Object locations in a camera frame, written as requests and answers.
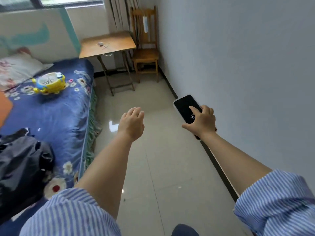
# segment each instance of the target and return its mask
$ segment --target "blue striped sleeve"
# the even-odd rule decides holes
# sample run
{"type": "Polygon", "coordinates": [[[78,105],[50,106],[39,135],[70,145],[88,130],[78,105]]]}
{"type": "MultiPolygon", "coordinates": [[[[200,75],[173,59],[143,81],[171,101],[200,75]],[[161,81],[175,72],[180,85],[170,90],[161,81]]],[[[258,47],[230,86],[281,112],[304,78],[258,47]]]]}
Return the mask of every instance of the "blue striped sleeve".
{"type": "Polygon", "coordinates": [[[84,189],[54,195],[22,227],[20,236],[121,236],[120,229],[84,189]]]}
{"type": "Polygon", "coordinates": [[[303,177],[274,170],[237,200],[235,215],[257,235],[315,235],[315,199],[303,177]]]}

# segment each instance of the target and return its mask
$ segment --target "blue bedspread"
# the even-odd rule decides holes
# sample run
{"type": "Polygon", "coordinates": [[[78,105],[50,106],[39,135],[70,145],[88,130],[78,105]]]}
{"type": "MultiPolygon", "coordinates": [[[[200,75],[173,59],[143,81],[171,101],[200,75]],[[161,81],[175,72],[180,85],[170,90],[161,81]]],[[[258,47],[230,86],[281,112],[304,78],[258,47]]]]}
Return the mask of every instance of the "blue bedspread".
{"type": "Polygon", "coordinates": [[[50,144],[56,156],[55,170],[47,175],[44,197],[0,226],[0,235],[18,235],[26,220],[57,192],[73,187],[77,180],[87,131],[93,66],[85,59],[63,60],[47,71],[65,75],[66,89],[41,95],[31,80],[5,94],[14,107],[0,130],[9,135],[28,127],[30,135],[50,144]]]}

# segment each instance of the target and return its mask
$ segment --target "bed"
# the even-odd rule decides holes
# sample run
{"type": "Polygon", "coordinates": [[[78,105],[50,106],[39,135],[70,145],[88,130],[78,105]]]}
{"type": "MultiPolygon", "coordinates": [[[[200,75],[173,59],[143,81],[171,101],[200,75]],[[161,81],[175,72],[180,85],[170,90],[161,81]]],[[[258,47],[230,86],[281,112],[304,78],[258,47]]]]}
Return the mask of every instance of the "bed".
{"type": "Polygon", "coordinates": [[[54,172],[47,174],[44,196],[0,225],[0,235],[18,235],[23,224],[57,192],[73,187],[93,159],[91,145],[100,133],[94,119],[96,95],[93,66],[85,59],[63,60],[47,71],[65,75],[59,94],[35,94],[31,80],[7,91],[14,107],[0,130],[9,135],[28,127],[30,135],[50,144],[56,156],[54,172]]]}

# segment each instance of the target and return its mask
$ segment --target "hand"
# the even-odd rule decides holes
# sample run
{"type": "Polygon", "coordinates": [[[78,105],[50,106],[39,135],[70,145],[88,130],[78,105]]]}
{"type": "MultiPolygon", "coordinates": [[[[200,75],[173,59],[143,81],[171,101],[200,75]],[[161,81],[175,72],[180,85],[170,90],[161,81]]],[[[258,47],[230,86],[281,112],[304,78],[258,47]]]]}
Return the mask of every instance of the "hand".
{"type": "Polygon", "coordinates": [[[189,106],[192,113],[195,115],[195,121],[191,124],[184,123],[183,128],[192,132],[201,139],[207,133],[215,132],[215,115],[213,109],[206,105],[202,105],[202,113],[193,106],[189,106]]]}
{"type": "Polygon", "coordinates": [[[134,142],[143,133],[143,118],[144,111],[141,111],[140,107],[131,108],[127,113],[121,116],[117,134],[126,134],[134,142]]]}

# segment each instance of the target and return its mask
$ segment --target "floral pillowcase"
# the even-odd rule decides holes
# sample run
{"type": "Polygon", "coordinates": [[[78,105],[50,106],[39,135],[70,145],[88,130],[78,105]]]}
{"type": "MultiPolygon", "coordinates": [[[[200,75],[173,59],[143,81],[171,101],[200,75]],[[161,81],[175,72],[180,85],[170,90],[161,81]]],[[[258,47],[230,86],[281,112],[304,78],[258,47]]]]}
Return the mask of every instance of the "floral pillowcase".
{"type": "Polygon", "coordinates": [[[11,89],[51,67],[42,64],[27,53],[19,53],[0,59],[0,91],[11,89]]]}

